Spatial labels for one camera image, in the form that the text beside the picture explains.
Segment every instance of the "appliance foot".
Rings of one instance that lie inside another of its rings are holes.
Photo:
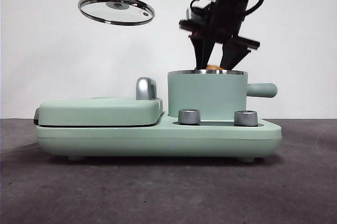
[[[237,158],[240,162],[254,162],[254,157],[238,157]]]
[[[68,156],[69,161],[82,161],[84,159],[85,157],[82,157],[82,156]]]

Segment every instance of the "mint green breakfast station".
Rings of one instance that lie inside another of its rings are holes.
[[[277,150],[281,127],[246,110],[247,96],[274,97],[275,85],[248,84],[247,73],[232,70],[171,72],[168,80],[168,112],[156,96],[156,82],[145,77],[138,79],[133,98],[45,102],[34,118],[38,144],[70,160],[168,156],[252,162]]]

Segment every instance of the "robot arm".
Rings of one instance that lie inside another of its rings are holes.
[[[180,28],[191,31],[189,38],[195,50],[196,69],[206,69],[215,43],[222,44],[220,66],[233,69],[251,49],[260,43],[239,36],[246,15],[255,11],[264,0],[247,10],[249,0],[211,0],[204,8],[190,4],[187,19],[179,22]]]

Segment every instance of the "mint green pot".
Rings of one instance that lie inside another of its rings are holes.
[[[180,109],[198,109],[202,120],[231,120],[246,110],[247,96],[272,98],[271,83],[248,84],[248,74],[237,70],[181,70],[168,73],[168,115]]]

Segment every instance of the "glass lid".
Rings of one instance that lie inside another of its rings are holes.
[[[138,0],[80,0],[78,9],[92,20],[114,25],[142,25],[154,18],[154,9]]]

